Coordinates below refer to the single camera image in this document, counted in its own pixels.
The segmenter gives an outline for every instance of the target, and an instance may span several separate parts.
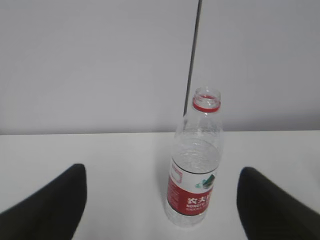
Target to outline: bottle neck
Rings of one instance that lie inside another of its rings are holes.
[[[192,99],[192,106],[195,110],[203,113],[216,113],[220,109],[221,95],[217,90],[198,88]]]

